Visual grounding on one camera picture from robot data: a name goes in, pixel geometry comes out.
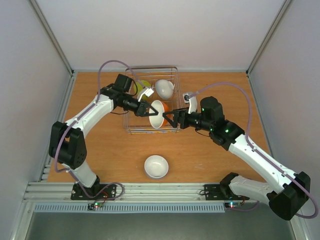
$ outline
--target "metal frame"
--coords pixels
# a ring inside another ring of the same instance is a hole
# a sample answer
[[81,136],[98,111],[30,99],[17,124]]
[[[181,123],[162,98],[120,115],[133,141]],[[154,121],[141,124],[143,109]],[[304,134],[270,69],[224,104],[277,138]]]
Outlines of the metal frame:
[[284,18],[285,14],[288,11],[292,2],[293,2],[293,0],[284,0],[282,6],[280,7],[280,10],[276,14],[275,19],[273,20],[270,28],[268,29],[268,32],[266,33],[262,43],[260,44],[258,51],[256,52],[252,62],[250,63],[248,70],[246,71],[248,74],[250,74],[252,72],[253,68],[257,64],[260,56],[262,55],[262,53],[266,49],[269,41],[271,40],[272,36],[274,35],[275,31],[277,30],[279,24],[281,23],[282,19]]
[[[38,3],[36,0],[28,0],[31,7],[33,8],[35,14],[37,15],[40,23],[45,29],[49,39],[52,44],[56,48],[59,56],[61,57],[66,69],[70,73],[69,83],[64,93],[63,100],[60,105],[60,111],[57,115],[57,120],[62,121],[65,117],[67,107],[69,104],[69,100],[72,94],[72,90],[76,81],[77,73],[79,71],[72,70],[62,48],[60,47],[57,39],[54,36],[53,31],[51,30],[45,16],[43,15]],[[259,111],[259,105],[257,103],[257,99],[255,97],[254,86],[250,79],[250,73],[252,72],[254,66],[259,60],[261,54],[265,50],[267,44],[272,38],[275,30],[283,19],[285,13],[287,12],[290,4],[293,0],[285,0],[277,13],[275,20],[273,21],[271,27],[269,28],[264,40],[262,41],[257,53],[255,54],[247,72],[248,80],[250,83],[250,87],[252,89],[253,97],[258,108],[258,113],[260,117],[260,121],[262,123],[262,127],[264,132],[265,126],[263,124],[261,114]],[[96,72],[96,70],[88,69],[86,72]],[[191,70],[185,69],[181,70],[181,72],[212,72],[210,69],[202,69],[202,70]],[[227,71],[215,71],[215,72],[242,72],[240,70],[227,70]],[[266,136],[269,150],[270,144],[268,141],[268,137]],[[48,173],[51,167],[51,158],[46,155],[43,158],[43,171],[42,176],[39,178],[40,182],[30,182],[26,188],[25,194],[23,196],[23,200],[16,217],[15,225],[13,228],[13,232],[11,235],[12,240],[23,240],[25,239],[28,228],[33,216],[33,213],[36,209],[37,204],[39,203],[72,203],[79,204],[83,202],[90,201],[71,201],[70,195],[73,183],[50,183],[45,182]],[[180,203],[180,204],[206,204],[205,197],[199,195],[199,191],[203,189],[204,183],[124,183],[125,186],[125,194],[117,199],[114,202],[110,202],[108,204],[136,204],[136,203]],[[216,204],[222,204],[224,201],[214,201]],[[294,217],[291,220],[291,225],[297,240],[309,240],[310,235],[308,232],[308,228],[306,225],[305,219]]]
[[28,0],[28,1],[30,3],[31,7],[33,8],[36,16],[38,17],[39,22],[42,24],[45,32],[47,33],[49,39],[51,40],[53,46],[55,47],[57,53],[59,54],[61,60],[63,61],[67,71],[70,73],[70,75],[72,75],[73,74],[73,70],[71,68],[71,65],[68,62],[68,59],[64,54],[64,51],[60,47],[60,45],[59,45],[59,43],[58,43],[53,31],[51,30],[51,28],[50,28],[50,26],[49,26],[49,24],[48,24],[48,22],[47,22],[47,20],[45,18],[45,15],[42,13],[39,4],[37,3],[36,0]]
[[[62,101],[61,101],[61,104],[59,107],[59,111],[57,113],[57,117],[56,117],[55,121],[63,121],[65,118],[65,115],[67,113],[67,108],[69,105],[69,101],[70,101],[70,98],[72,95],[72,91],[74,89],[75,82],[77,79],[77,75],[78,75],[78,72],[74,72],[68,80],[68,84],[65,88],[65,91],[64,91],[64,94],[62,97]],[[42,158],[43,159],[42,164],[40,164],[40,171],[39,171],[40,175],[38,177],[38,181],[47,181],[47,179],[48,179],[48,175],[49,175],[50,167],[51,167],[51,161],[52,161],[51,157],[48,155],[49,144],[50,144],[50,140],[48,139],[48,143],[45,148],[46,151],[45,151],[45,154]]]
[[[159,67],[133,67],[132,70],[141,81],[146,81],[151,85],[154,93],[146,99],[151,104],[155,100],[160,100],[167,104],[170,109],[181,109],[183,106],[182,94],[180,89],[179,71],[175,66],[159,66]],[[135,78],[133,73],[127,68],[126,76]],[[174,85],[173,95],[169,99],[162,99],[156,91],[155,84],[158,80],[165,79]],[[134,88],[131,87],[130,94],[134,95]],[[128,112],[122,117],[122,125],[127,133],[130,134],[155,134],[155,133],[176,133],[181,129],[172,127],[169,123],[155,129],[151,126],[147,118],[137,118],[133,112]]]

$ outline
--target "gray floor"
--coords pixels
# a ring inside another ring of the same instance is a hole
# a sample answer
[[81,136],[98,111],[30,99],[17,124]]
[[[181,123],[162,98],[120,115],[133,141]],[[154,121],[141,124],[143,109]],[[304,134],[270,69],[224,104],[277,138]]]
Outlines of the gray floor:
[[27,240],[293,240],[268,206],[226,213],[34,213]]

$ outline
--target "orange bowl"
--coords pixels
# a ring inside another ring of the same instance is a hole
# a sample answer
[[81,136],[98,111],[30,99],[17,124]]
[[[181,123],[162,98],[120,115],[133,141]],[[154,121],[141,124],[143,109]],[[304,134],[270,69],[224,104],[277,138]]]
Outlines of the orange bowl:
[[[159,100],[155,100],[151,103],[151,106],[157,110],[159,112],[158,115],[156,116],[149,116],[149,121],[151,126],[154,129],[159,129],[161,127],[163,127],[164,125],[167,124],[167,120],[162,116],[162,114],[164,112],[168,112],[169,111],[169,107],[167,104],[165,104],[162,101]],[[152,108],[150,108],[149,113],[153,114],[155,111],[152,110]]]

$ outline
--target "black mounting bracket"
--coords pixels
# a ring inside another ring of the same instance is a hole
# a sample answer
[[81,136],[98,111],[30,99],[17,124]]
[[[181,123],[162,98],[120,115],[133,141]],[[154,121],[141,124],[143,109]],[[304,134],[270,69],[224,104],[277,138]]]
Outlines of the black mounting bracket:
[[[153,113],[148,112],[147,111],[148,108],[152,109],[154,112]],[[150,103],[146,102],[145,100],[141,100],[139,107],[135,112],[135,115],[137,117],[157,116],[158,114],[159,112],[153,106],[151,106]]]
[[206,201],[238,201],[238,200],[249,200],[248,197],[242,197],[237,195],[232,195],[231,197],[226,197],[225,194],[221,191],[220,184],[205,184],[204,189],[199,193],[202,196],[205,196]]
[[[99,184],[98,185],[98,189],[97,189],[97,193],[103,189],[107,184]],[[108,187],[106,187],[103,190],[106,194],[108,198],[114,198],[117,194],[117,185],[112,184]],[[105,194],[103,192],[101,192],[98,196],[94,197],[94,198],[89,198],[87,197],[87,195],[84,193],[84,191],[82,190],[82,188],[80,187],[80,185],[78,183],[75,183],[72,187],[72,192],[71,192],[71,200],[84,200],[84,201],[88,201],[88,200],[97,200],[97,199],[104,199],[105,198]]]
[[178,124],[180,124],[180,128],[184,129],[184,122],[187,117],[188,107],[174,109],[172,111],[166,111],[162,114],[163,118],[168,121],[168,123],[173,127],[177,128]]

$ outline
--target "bowl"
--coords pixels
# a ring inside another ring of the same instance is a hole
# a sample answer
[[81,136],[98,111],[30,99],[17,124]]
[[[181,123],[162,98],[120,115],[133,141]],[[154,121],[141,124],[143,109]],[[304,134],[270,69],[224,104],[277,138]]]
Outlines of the bowl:
[[[141,82],[145,87],[151,87],[151,84],[148,81],[141,80]],[[142,91],[142,89],[144,89],[144,88],[141,86],[141,84],[138,81],[136,81],[135,83],[136,83],[136,85],[133,84],[133,92],[136,93],[136,95],[138,95]],[[148,97],[146,95],[143,95],[142,99],[147,100]]]
[[[168,112],[169,111],[169,107],[167,104],[165,104],[164,102],[160,101],[160,100],[155,100],[151,103],[151,106],[154,107],[155,110],[157,110],[159,112],[158,115],[155,116],[149,116],[149,121],[151,126],[154,129],[159,129],[161,127],[163,127],[164,125],[166,125],[166,123],[168,122],[163,116],[162,114],[164,112]],[[153,114],[155,111],[150,107],[149,109],[149,113]]]
[[152,179],[161,179],[169,171],[169,164],[162,156],[152,155],[144,162],[144,171]]
[[174,89],[175,86],[173,85],[173,83],[165,79],[158,80],[155,83],[156,93],[163,100],[168,100],[169,98],[171,98],[174,94]]

